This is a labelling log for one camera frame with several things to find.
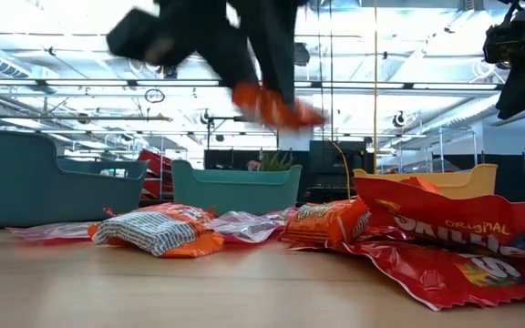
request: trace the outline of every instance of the table surface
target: table surface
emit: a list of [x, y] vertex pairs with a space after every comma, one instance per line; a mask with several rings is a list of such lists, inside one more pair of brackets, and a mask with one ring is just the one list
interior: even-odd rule
[[196, 260], [0, 231], [0, 327], [515, 327], [525, 302], [434, 313], [370, 261], [270, 242]]

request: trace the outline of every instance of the ceiling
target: ceiling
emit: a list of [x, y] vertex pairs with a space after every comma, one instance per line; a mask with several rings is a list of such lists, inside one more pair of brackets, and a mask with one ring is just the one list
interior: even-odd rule
[[[377, 24], [371, 1], [333, 0], [331, 10], [328, 1], [321, 1], [317, 8], [318, 2], [312, 1], [312, 7], [300, 8], [298, 13], [295, 41], [306, 44], [311, 59], [305, 67], [295, 69], [297, 81], [373, 82], [377, 76], [381, 83], [500, 84], [507, 77], [507, 71], [482, 61], [485, 30], [500, 22], [507, 10], [498, 1], [379, 0]], [[155, 67], [108, 53], [104, 35], [132, 6], [157, 12], [152, 0], [0, 0], [0, 58], [27, 78], [163, 79]], [[229, 17], [236, 20], [232, 11]], [[10, 78], [8, 73], [0, 69], [0, 78]], [[190, 57], [178, 68], [177, 81], [216, 78], [198, 56]], [[169, 148], [187, 149], [197, 157], [206, 145], [201, 134], [206, 131], [201, 123], [205, 110], [211, 116], [236, 115], [228, 92], [221, 87], [195, 87], [191, 83], [186, 87], [160, 87], [165, 99], [158, 104], [144, 97], [149, 88], [74, 85], [56, 87], [56, 93], [47, 95], [26, 87], [0, 86], [0, 95], [38, 110], [54, 108], [53, 115], [59, 116], [88, 113], [138, 117], [149, 110], [150, 116], [161, 115], [172, 121], [93, 120], [90, 124], [99, 130], [167, 132]], [[467, 92], [434, 91], [379, 96], [378, 133], [413, 130], [449, 112], [457, 114], [476, 100]], [[374, 129], [372, 91], [338, 92], [325, 87], [299, 88], [297, 92], [316, 107], [330, 113], [333, 109], [330, 130], [333, 127], [335, 132], [360, 134]], [[399, 111], [410, 117], [402, 131], [392, 125], [392, 117]], [[75, 124], [69, 122], [72, 128], [91, 129], [90, 125]], [[185, 132], [189, 131], [196, 133], [188, 136]], [[217, 132], [227, 138], [223, 142], [211, 140], [215, 147], [276, 146], [271, 131], [253, 124], [226, 121]], [[260, 135], [244, 136], [239, 132]], [[147, 140], [141, 135], [139, 139]], [[155, 143], [153, 140], [151, 145], [158, 146]]]

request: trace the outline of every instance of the blue plastic bin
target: blue plastic bin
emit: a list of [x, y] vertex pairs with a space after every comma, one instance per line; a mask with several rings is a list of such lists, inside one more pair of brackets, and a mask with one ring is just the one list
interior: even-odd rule
[[231, 210], [262, 215], [292, 207], [297, 201], [301, 166], [285, 172], [193, 169], [185, 160], [171, 162], [173, 197], [179, 204], [218, 215]]
[[[104, 220], [139, 205], [147, 162], [57, 159], [44, 135], [0, 131], [0, 228]], [[124, 169], [127, 178], [100, 175]]]

